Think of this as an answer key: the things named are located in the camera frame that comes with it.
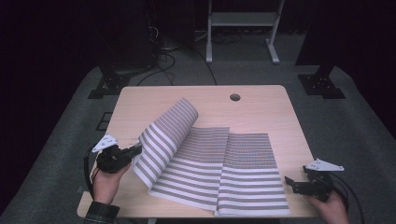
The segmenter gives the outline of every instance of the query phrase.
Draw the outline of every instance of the wooden table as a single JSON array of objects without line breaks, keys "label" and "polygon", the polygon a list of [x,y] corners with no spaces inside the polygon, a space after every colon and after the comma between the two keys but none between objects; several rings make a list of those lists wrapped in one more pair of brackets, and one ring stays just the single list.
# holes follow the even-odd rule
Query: wooden table
[{"label": "wooden table", "polygon": [[[231,100],[232,94],[240,96]],[[282,176],[306,181],[302,166],[313,160],[289,96],[282,86],[161,86],[126,87],[122,90],[107,132],[121,148],[138,136],[182,97],[198,110],[195,127],[230,127],[231,133],[268,133]],[[284,183],[290,206],[286,217],[317,216],[301,195]],[[213,212],[167,201],[147,194],[148,188],[130,169],[120,182],[113,204],[119,217],[213,217]],[[78,215],[85,217],[91,196],[84,192]]]}]

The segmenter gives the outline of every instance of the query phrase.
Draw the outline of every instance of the sleeve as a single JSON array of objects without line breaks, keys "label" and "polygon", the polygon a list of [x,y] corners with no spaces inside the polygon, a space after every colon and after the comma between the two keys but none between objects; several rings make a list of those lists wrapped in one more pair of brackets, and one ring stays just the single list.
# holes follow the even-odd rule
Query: sleeve
[{"label": "sleeve", "polygon": [[113,224],[119,211],[120,208],[115,205],[92,202],[84,224]]}]

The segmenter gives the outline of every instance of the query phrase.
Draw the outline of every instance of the gray and white striped fabric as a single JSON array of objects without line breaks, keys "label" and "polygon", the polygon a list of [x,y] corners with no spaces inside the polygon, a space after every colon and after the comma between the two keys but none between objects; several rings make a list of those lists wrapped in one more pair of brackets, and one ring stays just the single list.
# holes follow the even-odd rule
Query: gray and white striped fabric
[{"label": "gray and white striped fabric", "polygon": [[148,193],[218,216],[289,213],[267,134],[195,128],[198,112],[181,99],[139,137],[134,171]]}]

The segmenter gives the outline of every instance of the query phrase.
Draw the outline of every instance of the dark wall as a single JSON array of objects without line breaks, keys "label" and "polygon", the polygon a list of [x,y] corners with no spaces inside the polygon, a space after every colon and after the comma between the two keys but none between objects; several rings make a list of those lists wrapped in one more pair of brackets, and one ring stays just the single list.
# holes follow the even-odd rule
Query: dark wall
[{"label": "dark wall", "polygon": [[82,1],[1,1],[0,213],[94,68]]},{"label": "dark wall", "polygon": [[316,0],[298,65],[332,60],[396,136],[396,2]]}]

